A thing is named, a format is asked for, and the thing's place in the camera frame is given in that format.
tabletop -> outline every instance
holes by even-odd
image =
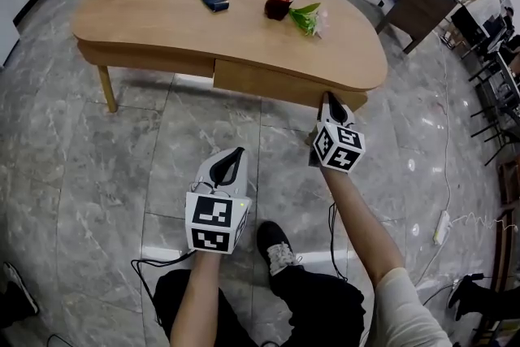
[[[374,89],[387,60],[368,19],[347,0],[321,2],[329,25],[324,38],[305,37],[287,16],[263,14],[266,0],[229,0],[214,13],[201,0],[84,0],[72,21],[82,42],[153,46],[246,63],[354,91]]]

power plug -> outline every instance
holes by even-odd
[[[433,241],[436,245],[442,245],[444,243],[444,240],[448,236],[449,229],[451,227],[452,224],[449,222],[449,213],[447,210],[444,210],[442,213],[440,213],[437,229],[433,235]]]

right forearm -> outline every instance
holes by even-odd
[[[352,246],[375,288],[388,272],[404,266],[401,252],[371,213],[351,179],[342,172],[324,167],[322,173]]]

green leaf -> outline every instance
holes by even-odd
[[[313,3],[312,5],[302,7],[300,9],[293,9],[293,10],[296,13],[301,13],[301,14],[310,13],[310,12],[314,12],[316,9],[318,9],[319,5],[321,5],[321,3]]]

person in white shirt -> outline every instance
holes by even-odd
[[[321,170],[374,287],[375,312],[366,345],[452,347],[419,301],[396,243],[351,179],[343,172]],[[365,311],[357,288],[335,276],[306,271],[283,230],[272,221],[258,228],[257,247],[269,268],[272,292],[292,312],[293,330],[284,347],[359,345]],[[256,347],[219,290],[221,258],[221,254],[197,252],[191,271],[175,270],[159,279],[153,301],[171,347]]]
[[[461,4],[466,7],[474,21],[480,26],[483,26],[487,20],[495,20],[501,15],[501,0],[461,0]],[[452,23],[448,26],[444,36],[441,37],[441,40],[450,49],[462,40],[462,36],[457,29],[457,22],[464,19],[462,9],[460,8],[452,15]]]

